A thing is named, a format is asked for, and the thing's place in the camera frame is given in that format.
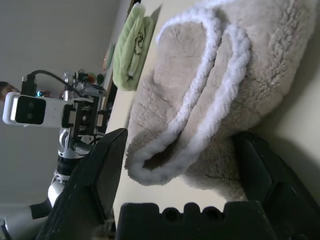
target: camera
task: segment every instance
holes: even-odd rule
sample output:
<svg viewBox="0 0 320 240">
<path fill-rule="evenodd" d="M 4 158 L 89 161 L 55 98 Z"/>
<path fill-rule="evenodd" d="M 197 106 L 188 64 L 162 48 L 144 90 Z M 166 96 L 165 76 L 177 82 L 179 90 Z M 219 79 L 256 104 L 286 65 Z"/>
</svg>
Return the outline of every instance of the camera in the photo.
<svg viewBox="0 0 320 240">
<path fill-rule="evenodd" d="M 68 102 L 59 99 L 9 92 L 5 98 L 2 119 L 11 125 L 61 128 L 66 104 Z"/>
</svg>

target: camera lens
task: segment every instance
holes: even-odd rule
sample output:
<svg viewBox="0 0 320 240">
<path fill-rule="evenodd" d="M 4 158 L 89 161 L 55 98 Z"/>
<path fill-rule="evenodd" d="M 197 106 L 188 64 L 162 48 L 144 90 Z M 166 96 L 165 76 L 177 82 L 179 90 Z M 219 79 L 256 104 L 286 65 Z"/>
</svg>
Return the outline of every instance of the camera lens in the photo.
<svg viewBox="0 0 320 240">
<path fill-rule="evenodd" d="M 44 122 L 46 100 L 42 97 L 21 95 L 16 106 L 15 121 L 21 124 L 37 124 Z"/>
</svg>

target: fluffy towel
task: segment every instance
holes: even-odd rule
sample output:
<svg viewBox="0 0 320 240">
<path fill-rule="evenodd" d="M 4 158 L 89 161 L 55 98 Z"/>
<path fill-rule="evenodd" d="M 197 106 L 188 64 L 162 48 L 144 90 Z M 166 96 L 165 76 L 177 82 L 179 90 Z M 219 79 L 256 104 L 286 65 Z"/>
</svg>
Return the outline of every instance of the fluffy towel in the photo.
<svg viewBox="0 0 320 240">
<path fill-rule="evenodd" d="M 282 101 L 314 25 L 312 0 L 207 0 L 169 20 L 132 107 L 129 176 L 153 185 L 184 174 L 243 199 L 230 137 Z"/>
<path fill-rule="evenodd" d="M 114 51 L 113 82 L 121 90 L 137 88 L 154 30 L 154 21 L 136 3 L 123 26 Z"/>
</svg>

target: white wall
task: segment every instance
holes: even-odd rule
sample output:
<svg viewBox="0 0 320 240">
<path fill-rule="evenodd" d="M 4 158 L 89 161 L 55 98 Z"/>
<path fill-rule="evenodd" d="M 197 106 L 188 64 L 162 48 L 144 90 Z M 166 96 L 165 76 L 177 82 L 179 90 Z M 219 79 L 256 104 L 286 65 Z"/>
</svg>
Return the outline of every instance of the white wall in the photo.
<svg viewBox="0 0 320 240">
<path fill-rule="evenodd" d="M 118 7 L 119 0 L 0 1 L 0 81 L 20 88 L 21 77 L 38 69 L 60 76 L 81 68 L 101 72 Z M 54 79 L 37 79 L 42 89 L 63 89 Z M 43 201 L 59 131 L 1 121 L 0 134 L 0 207 Z"/>
</svg>

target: green towel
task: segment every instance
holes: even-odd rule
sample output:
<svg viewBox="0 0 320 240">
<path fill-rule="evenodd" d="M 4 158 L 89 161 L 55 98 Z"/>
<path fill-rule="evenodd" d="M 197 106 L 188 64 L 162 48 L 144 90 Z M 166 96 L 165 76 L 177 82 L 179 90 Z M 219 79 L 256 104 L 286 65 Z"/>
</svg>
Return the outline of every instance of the green towel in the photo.
<svg viewBox="0 0 320 240">
<path fill-rule="evenodd" d="M 136 3 L 114 50 L 113 82 L 124 91 L 137 88 L 152 38 L 154 21 L 144 14 L 144 7 Z"/>
</svg>

